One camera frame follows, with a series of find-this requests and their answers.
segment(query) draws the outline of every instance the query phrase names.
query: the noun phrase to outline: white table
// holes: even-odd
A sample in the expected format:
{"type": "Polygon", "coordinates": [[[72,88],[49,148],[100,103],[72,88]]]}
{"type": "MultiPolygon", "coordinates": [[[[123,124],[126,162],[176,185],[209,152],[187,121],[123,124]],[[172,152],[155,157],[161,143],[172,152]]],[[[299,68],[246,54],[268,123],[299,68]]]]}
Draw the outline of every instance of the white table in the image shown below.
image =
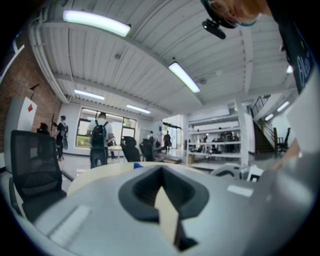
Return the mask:
{"type": "Polygon", "coordinates": [[[108,151],[117,151],[118,152],[118,163],[120,163],[120,152],[122,151],[121,146],[109,146],[108,151]]]}
{"type": "MultiPolygon", "coordinates": [[[[179,166],[179,168],[183,168],[184,170],[196,172],[203,174],[202,171],[185,166],[180,164],[166,163],[166,162],[139,162],[143,167],[149,166],[179,166]]],[[[112,177],[116,175],[121,175],[127,172],[131,172],[134,170],[134,162],[126,162],[126,163],[112,163],[107,165],[98,166],[96,168],[90,169],[86,172],[83,172],[81,175],[76,177],[71,183],[67,196],[71,195],[73,192],[83,188],[87,184],[94,182],[99,179],[103,179],[105,177],[112,177]]]]}

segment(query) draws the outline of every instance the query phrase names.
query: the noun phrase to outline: red brick wall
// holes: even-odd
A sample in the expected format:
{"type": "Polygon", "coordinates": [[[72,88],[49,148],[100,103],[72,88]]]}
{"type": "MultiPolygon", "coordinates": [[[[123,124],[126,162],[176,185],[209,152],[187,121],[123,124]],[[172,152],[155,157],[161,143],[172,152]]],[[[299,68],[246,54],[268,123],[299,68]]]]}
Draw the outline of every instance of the red brick wall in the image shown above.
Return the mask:
{"type": "Polygon", "coordinates": [[[34,132],[39,128],[40,123],[46,123],[50,129],[53,114],[54,121],[57,122],[62,104],[38,66],[26,29],[22,31],[18,41],[18,47],[23,42],[24,49],[14,60],[0,84],[0,152],[4,151],[5,123],[13,97],[30,99],[32,91],[29,88],[39,84],[32,98],[32,101],[37,104],[32,127],[34,132]]]}

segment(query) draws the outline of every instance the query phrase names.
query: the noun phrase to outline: white column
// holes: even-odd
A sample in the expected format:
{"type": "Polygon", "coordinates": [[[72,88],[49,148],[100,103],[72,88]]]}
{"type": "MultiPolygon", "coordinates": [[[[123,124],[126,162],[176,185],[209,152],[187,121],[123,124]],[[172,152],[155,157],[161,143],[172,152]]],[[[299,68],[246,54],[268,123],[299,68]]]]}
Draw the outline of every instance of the white column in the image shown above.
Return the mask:
{"type": "Polygon", "coordinates": [[[234,103],[238,110],[238,121],[240,126],[241,164],[247,165],[249,163],[249,139],[247,134],[245,112],[239,99],[235,99],[234,103]]]}

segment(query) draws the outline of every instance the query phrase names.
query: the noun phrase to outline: large window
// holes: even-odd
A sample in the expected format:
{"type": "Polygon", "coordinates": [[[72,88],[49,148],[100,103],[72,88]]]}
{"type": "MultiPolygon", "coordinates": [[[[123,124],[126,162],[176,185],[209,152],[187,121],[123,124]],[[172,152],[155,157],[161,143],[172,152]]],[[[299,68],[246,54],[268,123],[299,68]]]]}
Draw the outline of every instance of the large window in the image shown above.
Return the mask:
{"type": "MultiPolygon", "coordinates": [[[[99,111],[87,108],[81,110],[75,141],[76,147],[90,148],[90,136],[87,135],[88,126],[90,122],[96,120],[99,115],[99,111]]],[[[109,113],[105,114],[105,118],[112,126],[112,132],[117,145],[120,145],[122,136],[135,137],[137,120],[109,113]]]]}

